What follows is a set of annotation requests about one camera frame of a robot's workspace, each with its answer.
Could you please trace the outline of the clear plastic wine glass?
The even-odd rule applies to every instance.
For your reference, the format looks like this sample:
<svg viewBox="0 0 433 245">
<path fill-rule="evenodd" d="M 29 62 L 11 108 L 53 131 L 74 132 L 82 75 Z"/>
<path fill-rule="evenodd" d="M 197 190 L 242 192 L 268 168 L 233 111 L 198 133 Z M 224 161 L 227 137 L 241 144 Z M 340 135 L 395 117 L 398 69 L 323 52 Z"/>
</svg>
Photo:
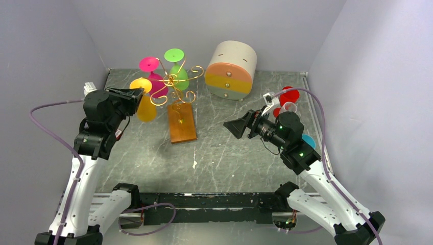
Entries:
<svg viewBox="0 0 433 245">
<path fill-rule="evenodd" d="M 293 102 L 286 102 L 284 103 L 279 111 L 279 114 L 283 113 L 283 112 L 297 112 L 297 105 Z"/>
</svg>

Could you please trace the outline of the orange plastic wine glass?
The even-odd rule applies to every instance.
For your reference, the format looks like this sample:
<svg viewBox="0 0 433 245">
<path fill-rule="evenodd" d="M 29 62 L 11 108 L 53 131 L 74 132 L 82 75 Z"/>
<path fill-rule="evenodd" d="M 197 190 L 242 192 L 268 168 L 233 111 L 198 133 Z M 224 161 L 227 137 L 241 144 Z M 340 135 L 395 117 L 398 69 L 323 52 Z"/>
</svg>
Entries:
<svg viewBox="0 0 433 245">
<path fill-rule="evenodd" d="M 150 122 L 154 120 L 157 116 L 157 108 L 155 105 L 151 103 L 150 97 L 148 96 L 148 93 L 150 92 L 152 88 L 151 82 L 146 78 L 138 78 L 131 82 L 129 88 L 143 88 L 144 91 L 144 97 L 143 101 L 140 105 L 140 111 L 137 115 L 137 118 L 143 122 Z"/>
</svg>

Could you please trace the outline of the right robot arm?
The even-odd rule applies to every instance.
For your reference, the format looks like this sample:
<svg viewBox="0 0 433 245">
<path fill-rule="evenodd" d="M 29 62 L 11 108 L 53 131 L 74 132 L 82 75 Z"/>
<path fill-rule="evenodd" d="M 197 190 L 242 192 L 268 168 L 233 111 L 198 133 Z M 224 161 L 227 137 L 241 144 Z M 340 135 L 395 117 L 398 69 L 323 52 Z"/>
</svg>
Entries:
<svg viewBox="0 0 433 245">
<path fill-rule="evenodd" d="M 223 125 L 237 139 L 250 129 L 249 138 L 260 136 L 263 142 L 276 146 L 284 165 L 311 185 L 326 202 L 319 202 L 288 182 L 276 191 L 279 195 L 275 203 L 279 210 L 292 208 L 305 214 L 328 231 L 336 244 L 381 242 L 378 235 L 385 217 L 363 206 L 330 174 L 319 153 L 302 139 L 304 125 L 296 113 L 283 112 L 271 122 L 262 110 L 249 110 L 243 117 Z"/>
</svg>

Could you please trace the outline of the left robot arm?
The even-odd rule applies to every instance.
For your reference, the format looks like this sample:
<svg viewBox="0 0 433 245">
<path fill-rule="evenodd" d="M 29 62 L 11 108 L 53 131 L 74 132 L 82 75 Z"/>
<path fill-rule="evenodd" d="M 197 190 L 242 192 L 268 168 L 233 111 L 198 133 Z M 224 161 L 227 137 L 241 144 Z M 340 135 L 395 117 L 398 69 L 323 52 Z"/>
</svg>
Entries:
<svg viewBox="0 0 433 245">
<path fill-rule="evenodd" d="M 52 224 L 47 232 L 37 234 L 36 244 L 102 244 L 123 211 L 140 208 L 138 187 L 118 184 L 108 200 L 90 211 L 101 168 L 117 141 L 116 131 L 137 112 L 144 92 L 143 88 L 96 89 L 81 99 L 85 118 L 74 145 L 67 147 L 73 154 L 68 184 Z"/>
</svg>

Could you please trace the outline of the green plastic wine glass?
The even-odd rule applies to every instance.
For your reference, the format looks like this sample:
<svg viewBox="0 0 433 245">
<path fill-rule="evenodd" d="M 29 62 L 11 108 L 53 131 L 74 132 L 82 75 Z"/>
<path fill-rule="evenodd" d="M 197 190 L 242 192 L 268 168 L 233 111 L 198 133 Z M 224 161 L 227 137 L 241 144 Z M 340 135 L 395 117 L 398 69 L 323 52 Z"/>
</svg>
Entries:
<svg viewBox="0 0 433 245">
<path fill-rule="evenodd" d="M 181 67 L 185 55 L 183 50 L 179 48 L 171 48 L 164 54 L 164 58 L 168 62 L 172 62 L 174 65 L 170 70 L 170 74 L 174 78 L 174 85 L 177 89 L 184 91 L 189 86 L 188 74 L 186 70 Z"/>
</svg>

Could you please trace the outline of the magenta plastic wine glass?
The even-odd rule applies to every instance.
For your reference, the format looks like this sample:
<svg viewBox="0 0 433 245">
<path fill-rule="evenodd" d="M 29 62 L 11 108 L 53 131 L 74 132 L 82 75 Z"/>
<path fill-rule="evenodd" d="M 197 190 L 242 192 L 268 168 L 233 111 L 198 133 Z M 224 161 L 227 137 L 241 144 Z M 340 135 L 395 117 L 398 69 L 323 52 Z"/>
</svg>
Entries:
<svg viewBox="0 0 433 245">
<path fill-rule="evenodd" d="M 149 95 L 151 95 L 152 98 L 155 99 L 167 95 L 169 91 L 165 83 L 161 81 L 163 80 L 163 77 L 155 73 L 155 70 L 159 67 L 159 65 L 160 65 L 159 59 L 155 57 L 143 58 L 138 64 L 139 69 L 141 69 L 143 72 L 149 73 L 148 80 L 152 84 L 152 88 L 149 92 Z"/>
</svg>

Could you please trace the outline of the blue plastic wine glass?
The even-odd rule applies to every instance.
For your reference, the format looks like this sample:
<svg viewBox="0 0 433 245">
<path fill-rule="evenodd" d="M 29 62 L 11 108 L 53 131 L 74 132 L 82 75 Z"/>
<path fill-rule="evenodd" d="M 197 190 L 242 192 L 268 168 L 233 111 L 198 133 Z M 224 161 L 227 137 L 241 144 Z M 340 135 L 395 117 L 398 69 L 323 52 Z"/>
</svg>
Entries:
<svg viewBox="0 0 433 245">
<path fill-rule="evenodd" d="M 316 142 L 315 140 L 308 134 L 302 134 L 302 139 L 310 145 L 313 149 L 316 148 Z"/>
</svg>

